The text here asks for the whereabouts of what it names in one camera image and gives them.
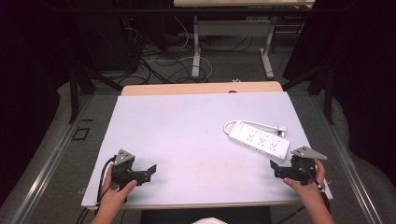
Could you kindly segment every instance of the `table leg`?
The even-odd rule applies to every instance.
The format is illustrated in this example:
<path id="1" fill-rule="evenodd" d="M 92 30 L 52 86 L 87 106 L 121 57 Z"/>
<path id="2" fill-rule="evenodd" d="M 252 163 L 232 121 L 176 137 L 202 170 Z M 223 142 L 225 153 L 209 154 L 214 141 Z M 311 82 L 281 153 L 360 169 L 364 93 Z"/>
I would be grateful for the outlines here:
<path id="1" fill-rule="evenodd" d="M 200 64 L 201 49 L 199 48 L 199 35 L 198 35 L 198 18 L 194 17 L 194 59 L 192 62 L 192 78 L 199 77 L 199 64 Z"/>
<path id="2" fill-rule="evenodd" d="M 273 80 L 275 78 L 274 72 L 272 70 L 270 60 L 268 58 L 268 51 L 271 48 L 271 41 L 274 35 L 276 25 L 276 17 L 271 18 L 270 25 L 267 30 L 267 36 L 265 38 L 265 46 L 264 49 L 260 49 L 260 54 L 262 56 L 262 64 L 264 65 L 265 75 L 268 79 Z"/>

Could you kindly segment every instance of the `person's right hand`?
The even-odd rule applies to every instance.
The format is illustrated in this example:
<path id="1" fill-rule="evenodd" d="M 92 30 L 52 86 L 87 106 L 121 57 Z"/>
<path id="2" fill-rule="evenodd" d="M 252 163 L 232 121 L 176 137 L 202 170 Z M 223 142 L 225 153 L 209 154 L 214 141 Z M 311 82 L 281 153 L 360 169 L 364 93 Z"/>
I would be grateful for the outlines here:
<path id="1" fill-rule="evenodd" d="M 324 176 L 326 175 L 326 171 L 323 167 L 323 164 L 320 161 L 318 160 L 314 160 L 314 161 L 318 167 L 317 181 L 324 189 L 323 180 L 324 180 Z M 301 202 L 307 209 L 309 209 L 312 206 L 317 206 L 319 203 L 323 203 L 323 199 L 314 181 L 311 180 L 310 184 L 306 186 L 301 186 L 298 182 L 286 177 L 285 179 L 283 179 L 283 182 L 289 185 L 300 195 Z"/>
<path id="2" fill-rule="evenodd" d="M 314 161 L 318 167 L 317 181 L 324 189 L 324 176 L 326 175 L 326 171 L 320 161 Z M 323 202 L 323 198 L 320 194 L 320 191 L 318 190 L 317 184 L 314 181 L 311 180 L 308 185 L 301 186 L 300 183 L 286 177 L 283 179 L 283 182 L 285 182 L 285 184 L 289 185 L 299 194 L 301 202 L 308 210 L 308 213 L 311 215 L 314 223 L 334 223 L 332 215 Z"/>

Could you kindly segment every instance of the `hand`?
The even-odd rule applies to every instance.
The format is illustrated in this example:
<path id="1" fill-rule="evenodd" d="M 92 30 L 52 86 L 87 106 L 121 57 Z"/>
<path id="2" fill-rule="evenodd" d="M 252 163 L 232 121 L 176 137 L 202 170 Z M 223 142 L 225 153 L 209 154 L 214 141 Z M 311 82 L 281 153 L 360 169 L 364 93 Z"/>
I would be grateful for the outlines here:
<path id="1" fill-rule="evenodd" d="M 324 189 L 325 185 L 323 180 L 324 176 L 326 175 L 326 171 L 320 161 L 314 161 L 318 167 L 317 181 Z M 286 177 L 283 179 L 283 182 L 285 182 L 285 184 L 289 185 L 299 194 L 301 202 L 308 210 L 308 213 L 311 215 L 314 223 L 334 223 L 332 215 L 323 202 L 317 184 L 314 181 L 311 180 L 308 185 L 301 186 L 298 182 Z"/>
<path id="2" fill-rule="evenodd" d="M 92 223 L 111 223 L 117 213 L 120 211 L 122 204 L 128 194 L 136 187 L 135 180 L 129 182 L 125 188 L 117 191 L 118 184 L 111 181 L 113 164 L 107 170 L 105 182 L 101 188 L 102 200 L 100 201 L 99 212 L 93 219 Z"/>

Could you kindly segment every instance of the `wooden table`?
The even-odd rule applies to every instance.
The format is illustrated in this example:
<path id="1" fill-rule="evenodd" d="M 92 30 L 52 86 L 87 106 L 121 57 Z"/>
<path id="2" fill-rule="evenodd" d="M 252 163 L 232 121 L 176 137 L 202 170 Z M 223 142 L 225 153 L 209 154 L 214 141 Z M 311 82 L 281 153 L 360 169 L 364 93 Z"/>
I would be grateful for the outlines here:
<path id="1" fill-rule="evenodd" d="M 121 148 L 135 155 L 136 171 L 157 164 L 151 182 L 134 189 L 124 209 L 298 203 L 298 195 L 274 177 L 269 158 L 228 139 L 222 128 L 233 119 L 287 126 L 289 149 L 309 146 L 277 82 L 125 87 L 81 205 L 94 208 L 100 172 Z M 290 166 L 290 158 L 279 164 Z"/>

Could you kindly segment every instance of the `metal frame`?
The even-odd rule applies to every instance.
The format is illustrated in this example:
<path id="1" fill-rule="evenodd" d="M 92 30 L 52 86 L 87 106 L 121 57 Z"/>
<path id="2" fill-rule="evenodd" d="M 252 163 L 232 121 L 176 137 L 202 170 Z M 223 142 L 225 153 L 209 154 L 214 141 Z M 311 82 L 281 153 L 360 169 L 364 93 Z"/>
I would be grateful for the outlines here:
<path id="1" fill-rule="evenodd" d="M 198 21 L 194 17 L 194 59 L 191 77 L 199 77 L 201 49 L 199 47 L 200 35 L 265 35 L 264 49 L 260 49 L 262 64 L 268 79 L 274 79 L 274 73 L 268 58 L 271 41 L 274 35 L 276 17 L 270 21 Z"/>

